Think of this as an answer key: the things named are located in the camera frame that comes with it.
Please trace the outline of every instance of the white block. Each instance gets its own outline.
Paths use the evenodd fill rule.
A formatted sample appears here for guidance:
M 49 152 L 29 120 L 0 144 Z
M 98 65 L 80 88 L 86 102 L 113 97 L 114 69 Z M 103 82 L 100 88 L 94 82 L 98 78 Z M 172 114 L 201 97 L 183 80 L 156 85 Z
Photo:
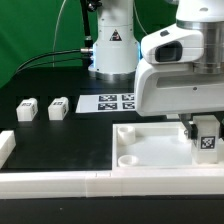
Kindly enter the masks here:
M 192 142 L 192 155 L 197 163 L 218 162 L 218 140 L 220 123 L 213 115 L 195 116 L 198 138 Z
M 18 121 L 32 121 L 38 112 L 37 100 L 23 100 L 16 109 Z
M 16 146 L 13 131 L 3 131 L 0 134 L 0 169 Z
M 66 97 L 56 98 L 48 107 L 49 119 L 63 120 L 68 111 L 68 99 Z

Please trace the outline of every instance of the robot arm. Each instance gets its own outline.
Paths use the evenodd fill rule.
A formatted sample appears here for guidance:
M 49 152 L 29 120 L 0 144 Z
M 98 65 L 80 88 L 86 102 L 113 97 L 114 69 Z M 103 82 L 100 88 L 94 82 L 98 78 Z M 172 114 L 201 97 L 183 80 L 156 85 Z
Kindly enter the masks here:
M 177 23 L 142 40 L 135 79 L 142 116 L 224 110 L 223 0 L 180 0 Z

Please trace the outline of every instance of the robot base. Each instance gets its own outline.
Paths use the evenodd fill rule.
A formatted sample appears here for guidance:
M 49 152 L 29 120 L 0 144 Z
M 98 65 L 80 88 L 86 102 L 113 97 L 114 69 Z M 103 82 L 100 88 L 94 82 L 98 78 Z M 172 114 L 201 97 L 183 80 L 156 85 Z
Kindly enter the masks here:
M 98 79 L 114 82 L 119 80 L 134 79 L 135 71 L 130 73 L 109 74 L 109 73 L 100 73 L 92 68 L 89 68 L 89 75 L 92 78 L 98 78 Z

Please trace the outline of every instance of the black table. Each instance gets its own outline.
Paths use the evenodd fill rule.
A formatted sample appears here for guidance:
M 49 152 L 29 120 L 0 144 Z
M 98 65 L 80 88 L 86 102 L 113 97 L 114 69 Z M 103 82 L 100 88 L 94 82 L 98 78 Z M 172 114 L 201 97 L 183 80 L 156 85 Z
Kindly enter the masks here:
M 16 148 L 1 169 L 8 172 L 111 170 L 112 124 L 165 121 L 136 112 L 76 114 L 80 95 L 133 93 L 133 80 L 91 79 L 82 68 L 33 69 L 0 90 L 0 131 L 14 130 Z M 49 121 L 47 108 L 68 97 L 64 121 Z M 38 100 L 32 122 L 17 122 L 23 99 Z M 223 223 L 223 196 L 0 200 L 0 223 Z

